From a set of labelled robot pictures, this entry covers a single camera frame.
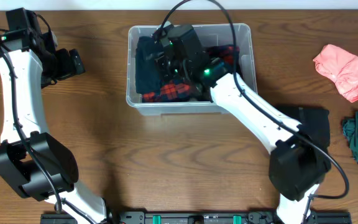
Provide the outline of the black shirt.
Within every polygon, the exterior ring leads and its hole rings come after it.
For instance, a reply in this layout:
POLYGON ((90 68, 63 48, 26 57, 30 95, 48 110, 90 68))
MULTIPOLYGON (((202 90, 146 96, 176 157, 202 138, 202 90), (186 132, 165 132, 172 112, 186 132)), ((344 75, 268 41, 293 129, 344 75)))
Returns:
POLYGON ((160 90, 162 79, 155 59, 163 53, 159 42, 148 36, 139 38, 135 51, 135 88, 138 94, 160 90))

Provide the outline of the clear plastic storage container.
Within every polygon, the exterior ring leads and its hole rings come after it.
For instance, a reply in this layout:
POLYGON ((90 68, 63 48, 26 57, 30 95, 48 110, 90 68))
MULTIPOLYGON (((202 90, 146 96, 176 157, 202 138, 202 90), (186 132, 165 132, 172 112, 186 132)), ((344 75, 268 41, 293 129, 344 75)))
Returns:
MULTIPOLYGON (((205 47, 220 46, 232 43, 229 35, 229 24, 197 24, 193 26, 201 44, 205 47)), ((140 37, 151 36, 158 26, 133 26, 128 32, 127 56, 127 104, 143 116, 160 116, 162 114, 194 114, 194 113, 222 113, 227 111, 209 101, 186 101, 172 103, 143 103, 142 97, 135 89, 135 49, 140 37)), ((257 91, 255 74, 252 34, 245 23, 235 23, 237 46, 239 47, 239 70, 243 80, 253 90, 257 91)))

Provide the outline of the red plaid flannel shirt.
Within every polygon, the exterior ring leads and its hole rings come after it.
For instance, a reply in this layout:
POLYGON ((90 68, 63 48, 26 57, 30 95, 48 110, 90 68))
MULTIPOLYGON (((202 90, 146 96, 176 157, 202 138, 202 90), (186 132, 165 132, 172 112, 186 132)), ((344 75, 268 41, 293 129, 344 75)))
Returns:
MULTIPOLYGON (((224 61, 224 68, 231 72, 234 63, 232 44, 208 47, 206 52, 211 58, 220 58, 224 61)), ((191 86, 183 80, 162 82, 159 90, 142 94, 143 103, 170 103, 189 101, 192 97, 191 86)))

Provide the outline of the black garment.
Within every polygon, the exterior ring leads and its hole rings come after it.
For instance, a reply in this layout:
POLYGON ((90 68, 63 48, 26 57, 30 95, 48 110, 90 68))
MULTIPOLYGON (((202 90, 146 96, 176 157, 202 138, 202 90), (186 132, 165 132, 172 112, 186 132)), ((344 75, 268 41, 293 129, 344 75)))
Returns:
POLYGON ((322 107, 278 105, 277 109, 302 124, 301 132, 307 134, 314 144, 328 151, 330 145, 329 111, 322 107))

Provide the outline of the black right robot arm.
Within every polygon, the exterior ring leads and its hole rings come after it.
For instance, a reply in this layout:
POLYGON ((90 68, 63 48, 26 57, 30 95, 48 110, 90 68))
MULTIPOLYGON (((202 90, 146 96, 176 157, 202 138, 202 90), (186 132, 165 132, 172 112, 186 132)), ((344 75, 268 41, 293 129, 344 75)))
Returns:
POLYGON ((154 38, 163 48, 164 70, 199 85, 262 143, 270 156, 268 177, 280 192, 277 216, 283 223, 304 223, 310 202, 331 169, 326 148, 313 142, 303 123, 256 94, 235 63, 228 69, 222 59, 209 56, 193 26, 162 24, 154 38))

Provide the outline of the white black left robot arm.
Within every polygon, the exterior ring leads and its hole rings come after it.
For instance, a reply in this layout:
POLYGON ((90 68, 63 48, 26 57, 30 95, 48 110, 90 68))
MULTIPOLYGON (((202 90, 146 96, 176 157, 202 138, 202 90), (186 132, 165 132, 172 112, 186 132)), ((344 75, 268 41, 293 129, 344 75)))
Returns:
POLYGON ((54 206, 55 214, 42 223, 112 223, 105 200, 80 182, 73 153, 50 135, 44 113, 42 89, 85 72, 79 53, 59 49, 33 11, 7 11, 6 19, 8 29, 0 35, 0 176, 18 196, 54 206))

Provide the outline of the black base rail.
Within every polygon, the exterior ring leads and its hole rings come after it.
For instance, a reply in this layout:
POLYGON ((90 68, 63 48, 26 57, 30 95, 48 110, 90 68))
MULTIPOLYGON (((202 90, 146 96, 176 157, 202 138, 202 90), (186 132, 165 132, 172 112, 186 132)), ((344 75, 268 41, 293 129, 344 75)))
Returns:
MULTIPOLYGON (((144 213, 125 212, 116 218, 120 224, 274 224, 281 219, 268 211, 247 213, 144 213)), ((308 224, 352 224, 351 214, 312 211, 308 224)))

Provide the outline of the pink garment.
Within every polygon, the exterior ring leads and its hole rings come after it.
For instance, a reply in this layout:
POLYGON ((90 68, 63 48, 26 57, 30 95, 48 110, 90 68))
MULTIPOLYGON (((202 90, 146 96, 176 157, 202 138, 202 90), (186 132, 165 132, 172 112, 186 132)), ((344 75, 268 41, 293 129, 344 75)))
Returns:
POLYGON ((316 71, 330 79, 340 95, 354 103, 358 100, 358 56, 338 46, 325 45, 313 59, 316 71))

